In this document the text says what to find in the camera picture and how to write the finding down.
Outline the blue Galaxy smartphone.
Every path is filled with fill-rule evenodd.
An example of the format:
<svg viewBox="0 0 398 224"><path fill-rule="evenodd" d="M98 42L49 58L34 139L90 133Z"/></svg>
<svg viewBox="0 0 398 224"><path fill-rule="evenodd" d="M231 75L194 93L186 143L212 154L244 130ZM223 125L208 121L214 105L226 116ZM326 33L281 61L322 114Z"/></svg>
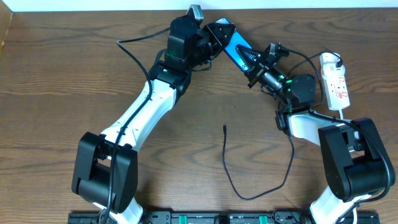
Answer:
<svg viewBox="0 0 398 224"><path fill-rule="evenodd" d="M249 50L252 50L252 47L248 44L248 42L236 29L234 31L234 34L232 35L229 44L224 49L224 52L242 72L247 72L249 70L249 65L247 65L247 63L243 60L243 57L239 54L238 51L239 45L248 48Z"/></svg>

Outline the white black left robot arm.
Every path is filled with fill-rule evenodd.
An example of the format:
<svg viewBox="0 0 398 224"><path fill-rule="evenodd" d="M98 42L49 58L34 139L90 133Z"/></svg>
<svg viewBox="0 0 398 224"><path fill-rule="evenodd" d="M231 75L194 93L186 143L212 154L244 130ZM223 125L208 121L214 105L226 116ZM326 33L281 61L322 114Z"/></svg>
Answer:
<svg viewBox="0 0 398 224"><path fill-rule="evenodd" d="M231 42L234 24L219 19L200 27L201 19L174 19L167 48L160 50L150 70L143 69L144 87L126 112L97 135L85 133L77 147L72 191L101 211L90 223L138 223L143 214L136 202L137 155L144 141L186 92L192 73L209 70Z"/></svg>

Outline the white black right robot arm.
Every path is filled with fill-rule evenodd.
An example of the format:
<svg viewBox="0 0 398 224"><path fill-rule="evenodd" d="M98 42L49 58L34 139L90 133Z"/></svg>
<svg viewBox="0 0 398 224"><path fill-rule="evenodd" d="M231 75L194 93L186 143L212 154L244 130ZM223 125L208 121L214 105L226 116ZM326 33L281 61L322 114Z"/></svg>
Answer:
<svg viewBox="0 0 398 224"><path fill-rule="evenodd" d="M349 105L345 67L337 53L320 52L320 68L314 75L294 75L277 68L279 60L291 53L280 44L270 44L264 51L237 45L236 51L249 85L260 83L264 92L284 103L275 112L278 129L289 138L320 146L328 185L301 214L301 223L356 221L361 204L387 195L396 175L373 120L344 119L315 111L316 89L333 111Z"/></svg>

